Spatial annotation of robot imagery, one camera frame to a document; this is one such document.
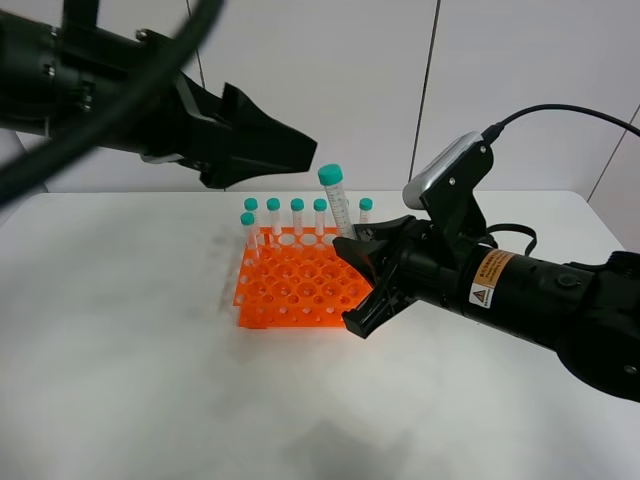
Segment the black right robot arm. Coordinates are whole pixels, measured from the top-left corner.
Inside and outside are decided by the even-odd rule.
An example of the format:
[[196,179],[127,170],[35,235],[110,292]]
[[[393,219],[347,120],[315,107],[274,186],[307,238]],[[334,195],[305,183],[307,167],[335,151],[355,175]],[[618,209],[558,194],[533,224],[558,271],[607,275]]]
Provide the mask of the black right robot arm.
[[343,315],[366,338],[418,301],[555,352],[572,375],[639,399],[639,257],[557,264],[501,250],[484,225],[449,227],[405,216],[358,225],[337,256],[371,286]]

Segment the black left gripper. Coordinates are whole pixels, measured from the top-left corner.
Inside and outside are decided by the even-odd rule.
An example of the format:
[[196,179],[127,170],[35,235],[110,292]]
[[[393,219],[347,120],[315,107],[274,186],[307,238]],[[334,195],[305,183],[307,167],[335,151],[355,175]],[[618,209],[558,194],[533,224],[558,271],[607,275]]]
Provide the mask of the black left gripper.
[[[224,162],[217,159],[225,151],[220,106],[231,127]],[[192,170],[209,189],[227,189],[260,176],[307,172],[317,149],[315,140],[267,115],[239,88],[226,84],[221,105],[182,71],[148,101],[129,138],[144,162]]]

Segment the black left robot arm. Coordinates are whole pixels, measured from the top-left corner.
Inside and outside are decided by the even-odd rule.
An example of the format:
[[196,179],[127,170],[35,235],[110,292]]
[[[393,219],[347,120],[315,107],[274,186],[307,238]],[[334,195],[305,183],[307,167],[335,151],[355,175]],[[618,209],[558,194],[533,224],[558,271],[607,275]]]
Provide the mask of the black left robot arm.
[[[95,1],[67,1],[61,26],[1,13],[1,125],[53,137],[115,97],[170,43],[152,30],[134,39],[97,25]],[[173,163],[222,189],[309,170],[317,143],[264,113],[239,88],[215,96],[180,72],[141,112],[101,141],[151,164]]]

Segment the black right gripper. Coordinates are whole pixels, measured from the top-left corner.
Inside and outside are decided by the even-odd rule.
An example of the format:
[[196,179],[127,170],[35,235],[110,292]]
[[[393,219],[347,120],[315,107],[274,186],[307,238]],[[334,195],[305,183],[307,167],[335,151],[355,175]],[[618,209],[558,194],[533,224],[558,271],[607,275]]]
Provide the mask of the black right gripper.
[[333,246],[337,256],[373,287],[358,306],[342,314],[346,329],[362,339],[417,300],[463,312],[471,263],[495,247],[487,231],[449,243],[431,221],[412,215],[356,224],[354,235],[337,237]]

